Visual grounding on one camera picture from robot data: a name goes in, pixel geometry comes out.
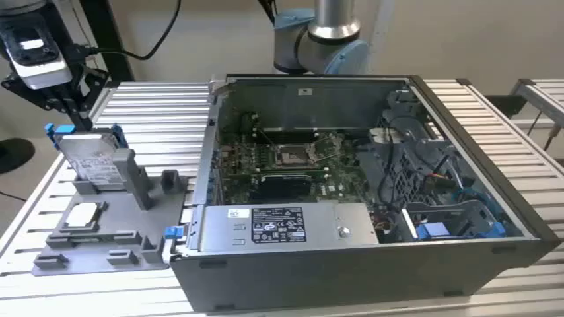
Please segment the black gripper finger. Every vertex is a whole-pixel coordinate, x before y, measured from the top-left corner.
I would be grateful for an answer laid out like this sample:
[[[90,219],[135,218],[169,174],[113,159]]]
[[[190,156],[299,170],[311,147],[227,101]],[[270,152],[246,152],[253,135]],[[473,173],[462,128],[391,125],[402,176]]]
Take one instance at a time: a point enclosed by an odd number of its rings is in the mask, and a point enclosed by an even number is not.
[[[2,86],[46,111],[57,110],[69,115],[75,127],[85,129],[85,118],[81,114],[85,96],[77,79],[69,83],[35,90],[26,85],[23,78],[17,73],[11,73],[3,79]]]
[[[90,111],[94,108],[98,97],[101,96],[102,90],[109,82],[110,72],[98,69],[85,67],[85,83],[89,88],[87,94],[83,96],[81,104],[81,117],[82,117],[82,129],[93,129],[93,120],[90,119]]]

